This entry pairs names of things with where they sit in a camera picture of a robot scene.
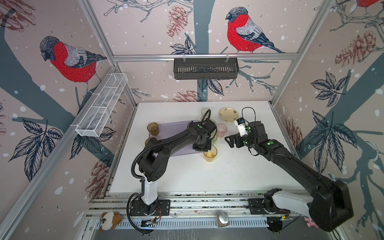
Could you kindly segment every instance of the bird head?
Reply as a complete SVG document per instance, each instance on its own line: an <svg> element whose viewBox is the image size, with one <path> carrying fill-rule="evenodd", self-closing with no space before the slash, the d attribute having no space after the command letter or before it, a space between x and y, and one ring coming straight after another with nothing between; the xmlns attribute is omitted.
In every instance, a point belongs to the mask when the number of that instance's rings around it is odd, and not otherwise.
<svg viewBox="0 0 384 240"><path fill-rule="evenodd" d="M225 19L233 23L238 16L243 14L248 15L248 11L245 9L245 7L235 7L229 11Z"/></svg>
<svg viewBox="0 0 384 240"><path fill-rule="evenodd" d="M59 42L60 41L53 36L48 36L42 40L42 42L40 43L40 51L44 61L48 59L51 61L56 60L53 48Z"/></svg>

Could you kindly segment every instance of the pink toy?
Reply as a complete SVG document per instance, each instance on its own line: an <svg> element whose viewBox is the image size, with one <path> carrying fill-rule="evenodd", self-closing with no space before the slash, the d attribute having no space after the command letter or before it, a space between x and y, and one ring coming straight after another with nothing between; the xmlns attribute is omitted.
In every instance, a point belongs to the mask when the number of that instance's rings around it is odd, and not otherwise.
<svg viewBox="0 0 384 240"><path fill-rule="evenodd" d="M314 221L312 219L310 219L309 217L305 217L304 220L307 222L307 226L308 227L316 227L316 228L319 228L316 223L314 223Z"/></svg>

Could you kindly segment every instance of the brown and white stuffed animal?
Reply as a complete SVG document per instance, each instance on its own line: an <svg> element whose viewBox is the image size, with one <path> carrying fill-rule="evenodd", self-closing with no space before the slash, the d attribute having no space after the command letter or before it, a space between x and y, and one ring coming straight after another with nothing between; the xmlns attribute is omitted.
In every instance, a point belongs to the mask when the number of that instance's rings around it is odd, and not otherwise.
<svg viewBox="0 0 384 240"><path fill-rule="evenodd" d="M121 223L122 216L118 212L104 212L101 215L100 222L101 226L99 232L106 231L109 229L115 229L116 225Z"/></svg>

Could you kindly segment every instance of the wire basket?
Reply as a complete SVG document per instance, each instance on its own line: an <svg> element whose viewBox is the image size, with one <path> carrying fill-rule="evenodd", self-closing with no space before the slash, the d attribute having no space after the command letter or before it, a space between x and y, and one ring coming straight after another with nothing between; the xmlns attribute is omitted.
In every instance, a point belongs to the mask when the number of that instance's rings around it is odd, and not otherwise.
<svg viewBox="0 0 384 240"><path fill-rule="evenodd" d="M124 73L111 74L77 126L76 132L80 136L100 136L127 81L127 76Z"/></svg>
<svg viewBox="0 0 384 240"><path fill-rule="evenodd" d="M235 79L237 58L175 58L175 79Z"/></svg>

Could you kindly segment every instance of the plate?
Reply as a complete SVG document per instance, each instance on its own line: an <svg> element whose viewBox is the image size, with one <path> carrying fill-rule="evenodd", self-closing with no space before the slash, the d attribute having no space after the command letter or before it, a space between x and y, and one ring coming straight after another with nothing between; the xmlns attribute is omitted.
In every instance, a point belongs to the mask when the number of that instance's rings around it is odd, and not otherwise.
<svg viewBox="0 0 384 240"><path fill-rule="evenodd" d="M218 115L221 120L226 122L233 122L239 118L239 113L237 112L237 110L229 107L220 109Z"/></svg>

